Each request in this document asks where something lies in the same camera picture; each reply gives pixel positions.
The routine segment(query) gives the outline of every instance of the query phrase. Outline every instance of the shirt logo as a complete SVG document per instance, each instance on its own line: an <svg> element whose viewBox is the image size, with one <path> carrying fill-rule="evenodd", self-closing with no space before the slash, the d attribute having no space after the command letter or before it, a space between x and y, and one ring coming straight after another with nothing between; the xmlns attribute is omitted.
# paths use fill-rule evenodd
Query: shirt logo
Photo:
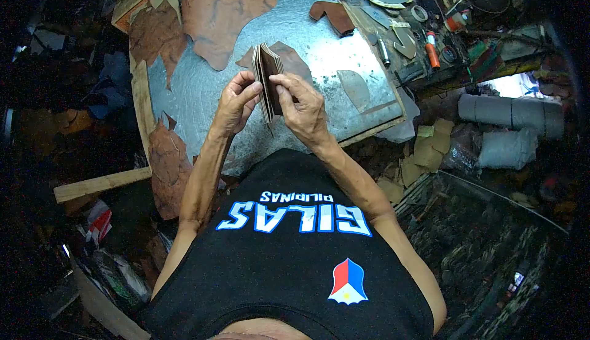
<svg viewBox="0 0 590 340"><path fill-rule="evenodd" d="M334 299L338 303L359 303L362 300L369 300L363 289L365 271L350 258L339 263L332 272L334 276L334 287L328 299Z"/></svg>

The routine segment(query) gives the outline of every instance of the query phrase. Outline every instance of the tape roll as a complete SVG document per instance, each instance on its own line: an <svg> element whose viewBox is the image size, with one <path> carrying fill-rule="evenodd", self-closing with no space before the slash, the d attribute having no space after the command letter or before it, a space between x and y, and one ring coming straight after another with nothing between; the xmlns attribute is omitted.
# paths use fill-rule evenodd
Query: tape roll
<svg viewBox="0 0 590 340"><path fill-rule="evenodd" d="M414 19L420 21L421 23L424 23L426 20L428 20L428 13L426 12L426 10L424 10L422 6L419 5L412 6L412 16L414 17Z"/></svg>

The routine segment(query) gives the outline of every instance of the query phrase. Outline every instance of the forearm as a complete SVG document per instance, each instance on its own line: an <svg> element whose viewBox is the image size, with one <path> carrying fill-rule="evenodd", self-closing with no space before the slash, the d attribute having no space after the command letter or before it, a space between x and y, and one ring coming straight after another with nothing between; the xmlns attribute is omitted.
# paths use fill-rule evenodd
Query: forearm
<svg viewBox="0 0 590 340"><path fill-rule="evenodd" d="M221 168L232 139L218 135L214 130L207 133L182 196L179 227L189 225L198 229L203 222L208 221Z"/></svg>
<svg viewBox="0 0 590 340"><path fill-rule="evenodd" d="M381 188L343 151L333 135L330 135L329 141L312 151L326 164L330 174L350 200L365 212L369 222L379 216L395 216L395 211Z"/></svg>

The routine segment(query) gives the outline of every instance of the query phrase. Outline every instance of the man's left hand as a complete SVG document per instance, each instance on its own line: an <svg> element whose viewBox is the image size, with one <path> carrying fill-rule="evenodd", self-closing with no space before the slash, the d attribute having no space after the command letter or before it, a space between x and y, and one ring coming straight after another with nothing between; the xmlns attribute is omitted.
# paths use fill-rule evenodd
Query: man's left hand
<svg viewBox="0 0 590 340"><path fill-rule="evenodd" d="M238 134L260 102L262 84L254 81L254 73L240 71L221 92L210 132L221 137Z"/></svg>

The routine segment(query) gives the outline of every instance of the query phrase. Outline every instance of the hand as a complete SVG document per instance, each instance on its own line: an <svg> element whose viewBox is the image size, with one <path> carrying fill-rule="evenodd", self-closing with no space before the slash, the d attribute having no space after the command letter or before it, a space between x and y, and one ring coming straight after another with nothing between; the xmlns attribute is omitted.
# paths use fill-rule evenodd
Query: hand
<svg viewBox="0 0 590 340"><path fill-rule="evenodd" d="M254 73L240 71L221 92L210 132L221 137L238 134L260 102L262 84L254 81Z"/></svg>
<svg viewBox="0 0 590 340"><path fill-rule="evenodd" d="M328 132L324 110L324 97L299 75L286 73L271 75L269 80L277 84L277 92L287 128L309 149L317 149L335 140ZM293 97L299 103L293 103Z"/></svg>

